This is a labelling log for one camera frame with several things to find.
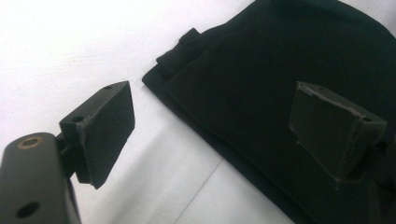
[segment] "mounting hole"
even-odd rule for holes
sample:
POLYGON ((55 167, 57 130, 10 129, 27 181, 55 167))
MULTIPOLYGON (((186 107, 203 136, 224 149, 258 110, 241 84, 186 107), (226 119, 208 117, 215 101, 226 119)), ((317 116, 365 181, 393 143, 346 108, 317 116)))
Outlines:
POLYGON ((371 120, 370 118, 368 118, 368 117, 363 117, 362 120, 363 120, 363 121, 366 121, 366 122, 372 121, 372 120, 371 120))
POLYGON ((31 147, 36 147, 36 146, 40 145, 42 141, 43 141, 43 138, 40 136, 26 138, 18 143, 18 148, 27 149, 27 148, 31 148, 31 147))
POLYGON ((84 117, 82 117, 82 116, 72 118, 72 121, 75 123, 81 122, 83 120, 84 120, 84 117))
POLYGON ((36 203, 36 202, 28 203, 18 210, 17 217, 18 218, 29 217, 32 214, 34 214, 38 210, 39 207, 40 207, 39 203, 36 203))

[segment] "brass grommet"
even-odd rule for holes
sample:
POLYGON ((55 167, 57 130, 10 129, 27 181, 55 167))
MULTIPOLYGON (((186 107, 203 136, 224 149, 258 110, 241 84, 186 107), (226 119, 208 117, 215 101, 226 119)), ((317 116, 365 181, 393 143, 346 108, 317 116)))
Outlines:
POLYGON ((18 143, 18 148, 28 149, 28 148, 36 147, 40 145, 43 140, 44 139, 40 136, 29 137, 20 141, 18 143))

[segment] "black plastic bracket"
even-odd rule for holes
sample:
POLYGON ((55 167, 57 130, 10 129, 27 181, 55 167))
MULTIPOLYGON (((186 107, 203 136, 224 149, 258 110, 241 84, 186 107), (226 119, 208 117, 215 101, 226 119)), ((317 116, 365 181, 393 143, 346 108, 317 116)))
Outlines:
POLYGON ((315 84, 297 83, 290 129, 299 143, 337 182, 358 184, 364 174, 369 223, 396 223, 396 136, 378 144, 387 123, 315 84))
POLYGON ((1 223, 80 223, 73 186, 100 188, 134 129, 129 82, 99 90, 61 121, 62 133, 10 143, 0 170, 1 223))

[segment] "black fabric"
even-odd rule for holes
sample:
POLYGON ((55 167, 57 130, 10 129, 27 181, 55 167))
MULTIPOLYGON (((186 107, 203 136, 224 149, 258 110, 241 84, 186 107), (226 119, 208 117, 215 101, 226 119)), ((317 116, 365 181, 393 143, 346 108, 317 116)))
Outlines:
POLYGON ((369 180, 337 184, 288 124, 304 81, 387 120, 392 137, 396 40, 381 24, 337 1, 256 1, 157 62, 145 84, 296 223, 369 223, 369 180))

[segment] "white surface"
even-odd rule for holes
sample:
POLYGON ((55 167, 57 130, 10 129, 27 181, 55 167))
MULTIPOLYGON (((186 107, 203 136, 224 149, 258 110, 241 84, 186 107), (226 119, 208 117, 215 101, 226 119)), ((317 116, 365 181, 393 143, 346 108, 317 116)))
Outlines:
MULTIPOLYGON (((129 80, 136 127, 107 182, 73 177, 83 223, 291 223, 141 82, 191 27, 250 2, 0 1, 0 154, 28 133, 59 133, 88 97, 129 80)), ((396 34, 394 1, 345 2, 396 34)))

